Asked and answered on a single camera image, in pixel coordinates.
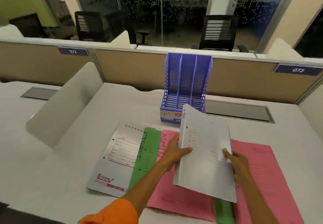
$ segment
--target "document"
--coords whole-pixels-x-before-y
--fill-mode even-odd
[[[236,203],[233,169],[222,152],[231,152],[227,122],[185,104],[178,147],[188,146],[193,151],[176,164],[173,184]]]
[[[256,185],[279,224],[303,224],[296,202],[270,146],[231,140],[232,149],[249,160]],[[236,184],[236,224],[252,224],[241,186]]]
[[[175,134],[176,132],[174,131],[162,131],[156,162],[163,156],[169,140]],[[212,198],[208,195],[173,185],[173,178],[174,167],[160,179],[147,206],[213,222],[215,216]]]
[[[115,197],[126,193],[144,129],[130,123],[118,126],[96,164],[87,188]]]

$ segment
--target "black office chair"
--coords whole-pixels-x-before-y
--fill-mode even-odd
[[[129,34],[129,40],[131,44],[138,44],[138,45],[149,45],[145,41],[145,36],[149,35],[148,30],[135,30],[133,29],[133,26],[131,24],[130,19],[127,17],[127,15],[123,12],[114,12],[111,14],[107,14],[105,16],[107,23],[109,25],[109,28],[112,32],[112,36],[114,38],[118,37],[123,31],[128,31]],[[137,43],[136,33],[141,34],[141,43]]]
[[[24,37],[48,38],[36,13],[11,19],[9,23],[15,25]]]
[[[206,15],[202,37],[198,49],[232,51],[239,17],[235,15]],[[240,52],[249,52],[243,45],[237,46]]]
[[[99,12],[76,11],[75,22],[80,41],[107,42]]]

